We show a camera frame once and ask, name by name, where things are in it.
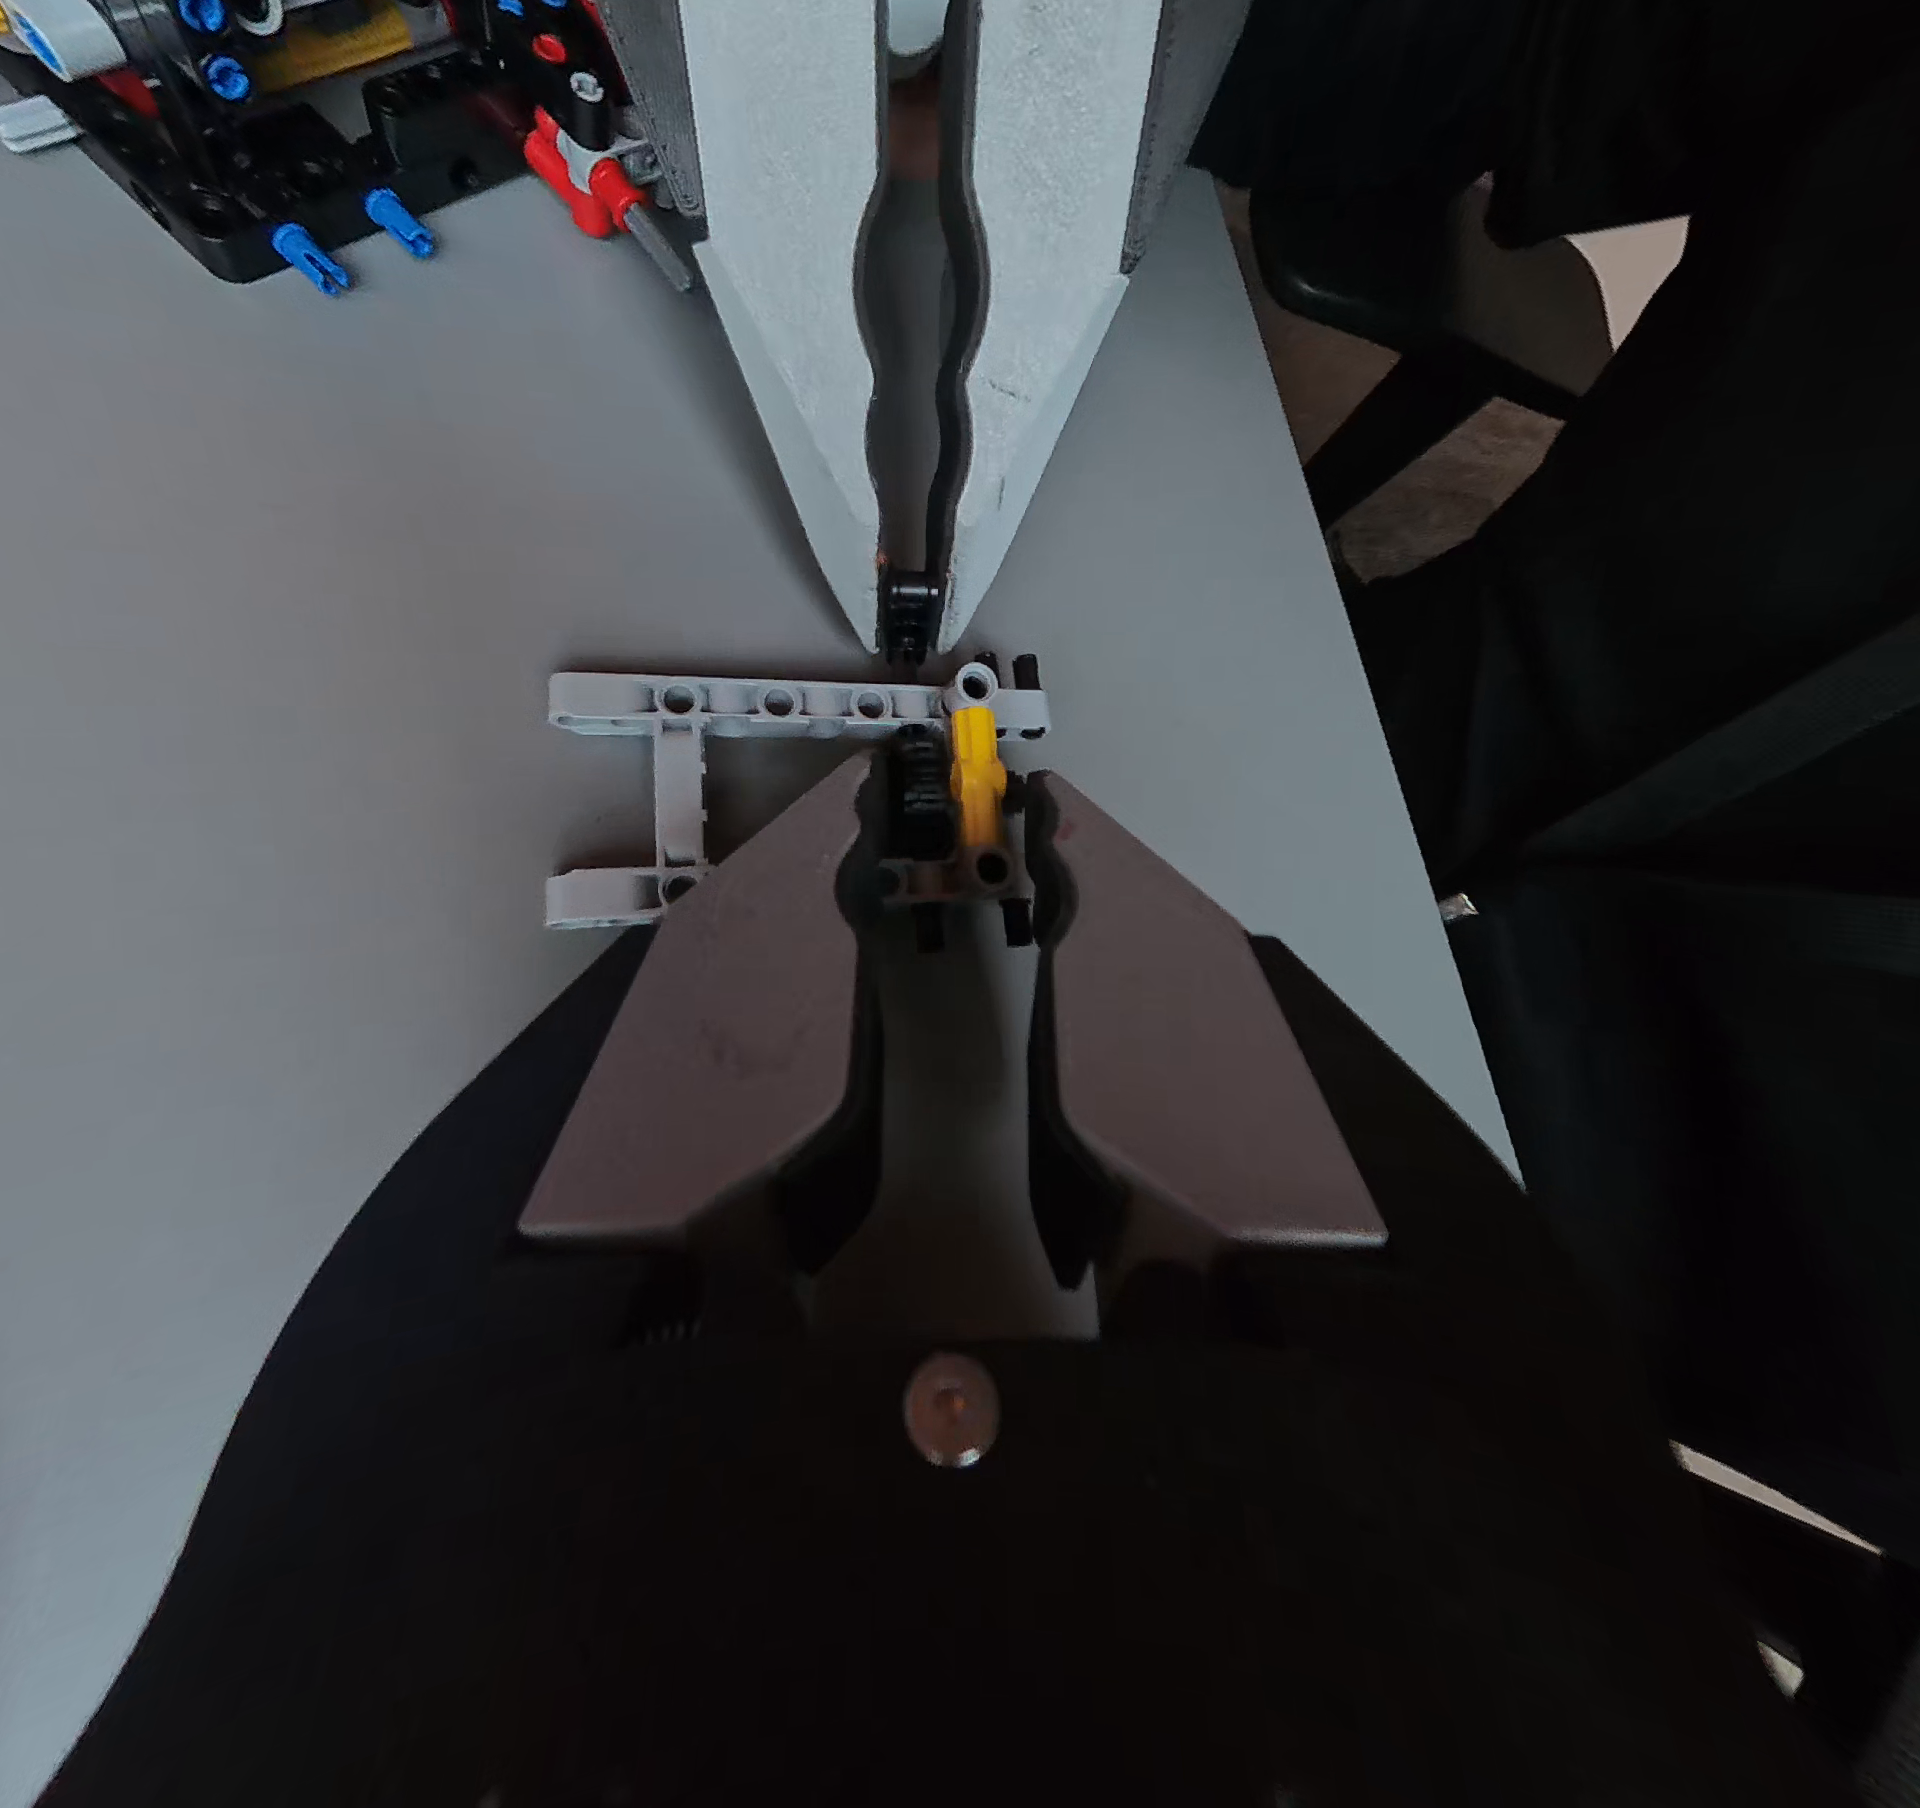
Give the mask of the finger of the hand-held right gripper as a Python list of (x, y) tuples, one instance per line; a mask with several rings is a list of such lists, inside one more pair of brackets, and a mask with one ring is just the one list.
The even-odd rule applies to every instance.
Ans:
[(1252, 0), (955, 0), (942, 232), (955, 314), (927, 576), (970, 628), (1031, 507)]
[(863, 266), (884, 197), (884, 0), (595, 0), (805, 543), (881, 651), (876, 369)]

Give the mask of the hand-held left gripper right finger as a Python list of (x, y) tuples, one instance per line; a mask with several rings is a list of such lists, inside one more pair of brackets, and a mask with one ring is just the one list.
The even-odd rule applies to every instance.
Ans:
[(1057, 769), (1027, 782), (1027, 1188), (1063, 1288), (1391, 1228), (1246, 927)]

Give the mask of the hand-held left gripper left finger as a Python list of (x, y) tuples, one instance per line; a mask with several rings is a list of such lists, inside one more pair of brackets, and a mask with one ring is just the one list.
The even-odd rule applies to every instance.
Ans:
[(863, 949), (876, 754), (853, 754), (660, 918), (519, 1215), (550, 1247), (745, 1255), (814, 1276), (881, 1185)]

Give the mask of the grey lego frame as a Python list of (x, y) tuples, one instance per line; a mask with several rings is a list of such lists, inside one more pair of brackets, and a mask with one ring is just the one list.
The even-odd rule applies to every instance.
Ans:
[(656, 925), (712, 871), (708, 746), (745, 739), (858, 743), (881, 751), (884, 821), (876, 900), (915, 922), (926, 952), (946, 943), (952, 907), (1000, 907), (1005, 943), (1034, 943), (1027, 874), (1022, 778), (1011, 739), (1048, 739), (1049, 697), (1034, 654), (1000, 669), (976, 654), (942, 685), (794, 676), (559, 670), (547, 722), (581, 739), (645, 739), (650, 852), (635, 864), (547, 877), (551, 930)]

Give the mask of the small black lego pin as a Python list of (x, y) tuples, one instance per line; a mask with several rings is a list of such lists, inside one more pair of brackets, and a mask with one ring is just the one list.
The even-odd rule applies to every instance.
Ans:
[(891, 669), (915, 670), (939, 646), (946, 582), (927, 570), (884, 564), (876, 572), (876, 654)]

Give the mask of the person's right forearm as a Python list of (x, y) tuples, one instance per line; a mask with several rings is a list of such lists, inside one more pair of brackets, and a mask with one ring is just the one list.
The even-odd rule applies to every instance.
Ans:
[(1194, 141), (1294, 200), (1452, 197), (1508, 245), (1702, 212), (1917, 58), (1917, 0), (1252, 0)]

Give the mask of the black and red lego model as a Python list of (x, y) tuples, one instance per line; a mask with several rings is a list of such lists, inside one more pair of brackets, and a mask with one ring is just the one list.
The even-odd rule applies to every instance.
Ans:
[(337, 297), (344, 246), (522, 173), (677, 288), (698, 194), (601, 0), (4, 0), (4, 144), (77, 141), (209, 273)]

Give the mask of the black office chair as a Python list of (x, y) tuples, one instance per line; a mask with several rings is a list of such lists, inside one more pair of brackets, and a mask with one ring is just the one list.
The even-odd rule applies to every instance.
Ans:
[(1571, 236), (1502, 245), (1492, 194), (1486, 178), (1450, 200), (1252, 190), (1270, 297), (1397, 354), (1306, 461), (1321, 524), (1338, 524), (1494, 399), (1570, 419), (1617, 354), (1587, 252)]

